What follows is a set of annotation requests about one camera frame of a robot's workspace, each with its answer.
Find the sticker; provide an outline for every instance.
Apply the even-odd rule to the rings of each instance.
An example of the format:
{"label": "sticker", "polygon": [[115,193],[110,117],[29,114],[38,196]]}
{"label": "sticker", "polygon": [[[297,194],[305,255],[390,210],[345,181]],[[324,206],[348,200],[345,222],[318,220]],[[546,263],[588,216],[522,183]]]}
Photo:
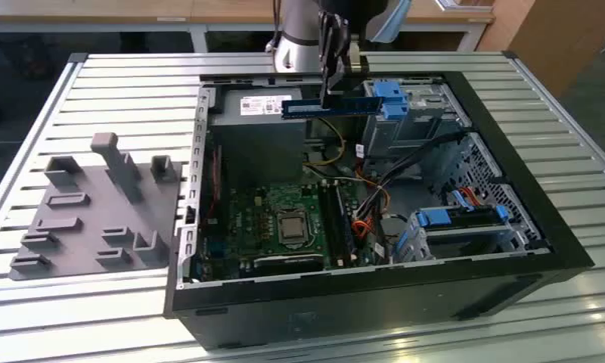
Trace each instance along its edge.
{"label": "sticker", "polygon": [[290,95],[242,97],[240,115],[280,115],[282,113],[282,101],[290,100]]}
{"label": "sticker", "polygon": [[385,249],[384,246],[381,246],[378,243],[374,244],[374,252],[381,256],[381,258],[385,258]]}
{"label": "sticker", "polygon": [[365,147],[361,144],[356,144],[356,157],[358,159],[365,157]]}
{"label": "sticker", "polygon": [[185,21],[185,17],[157,17],[157,21]]}

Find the wooden table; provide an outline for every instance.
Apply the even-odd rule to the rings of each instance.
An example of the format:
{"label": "wooden table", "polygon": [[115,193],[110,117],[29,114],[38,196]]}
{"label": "wooden table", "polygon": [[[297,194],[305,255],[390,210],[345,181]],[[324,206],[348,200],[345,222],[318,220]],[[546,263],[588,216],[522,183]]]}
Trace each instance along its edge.
{"label": "wooden table", "polygon": [[[473,51],[492,14],[444,12],[412,0],[402,32],[462,33]],[[209,31],[272,31],[272,0],[0,0],[0,33],[185,31],[206,52]]]}

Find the slotted aluminum surface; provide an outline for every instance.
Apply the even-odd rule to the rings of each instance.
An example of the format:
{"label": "slotted aluminum surface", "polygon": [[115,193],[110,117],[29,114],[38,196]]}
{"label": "slotted aluminum surface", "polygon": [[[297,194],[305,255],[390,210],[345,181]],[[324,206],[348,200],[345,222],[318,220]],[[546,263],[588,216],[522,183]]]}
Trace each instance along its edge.
{"label": "slotted aluminum surface", "polygon": [[596,268],[489,318],[219,352],[203,351],[179,322],[161,317],[165,269],[7,280],[50,155],[99,164],[89,139],[114,131],[134,161],[167,154],[186,175],[197,75],[272,71],[261,54],[90,55],[65,68],[0,186],[0,361],[605,361],[602,153],[520,62],[496,53],[369,58],[373,71],[464,72]]}

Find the red wire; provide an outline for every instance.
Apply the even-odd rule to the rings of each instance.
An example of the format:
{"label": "red wire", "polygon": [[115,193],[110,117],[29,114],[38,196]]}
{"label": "red wire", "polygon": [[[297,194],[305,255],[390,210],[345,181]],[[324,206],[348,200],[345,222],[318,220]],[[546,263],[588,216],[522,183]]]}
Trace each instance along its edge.
{"label": "red wire", "polygon": [[474,206],[480,206],[480,202],[477,200],[477,197],[474,196],[474,193],[473,191],[470,190],[469,187],[462,187],[458,189],[466,196],[468,196],[468,199],[470,200],[470,202],[473,203]]}
{"label": "red wire", "polygon": [[214,205],[217,204],[217,178],[215,178],[217,173],[215,173],[215,171],[217,171],[217,153],[213,150],[213,202],[210,202],[210,208],[205,214],[203,223],[205,223],[205,221],[209,220],[210,216],[213,215]]}

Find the white table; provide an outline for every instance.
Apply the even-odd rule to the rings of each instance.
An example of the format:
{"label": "white table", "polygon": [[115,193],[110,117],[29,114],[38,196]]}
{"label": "white table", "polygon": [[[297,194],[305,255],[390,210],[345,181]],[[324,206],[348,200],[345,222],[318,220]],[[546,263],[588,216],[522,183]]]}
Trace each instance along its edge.
{"label": "white table", "polygon": [[73,155],[81,165],[102,163],[87,150],[106,124],[137,163],[167,154],[187,173],[197,75],[273,71],[262,54],[75,57],[0,184],[0,361],[605,362],[602,152],[520,61],[497,53],[369,58],[373,71],[464,72],[596,268],[489,318],[218,352],[203,351],[181,323],[161,317],[163,268],[10,281],[9,263],[43,195],[41,169],[50,155]]}

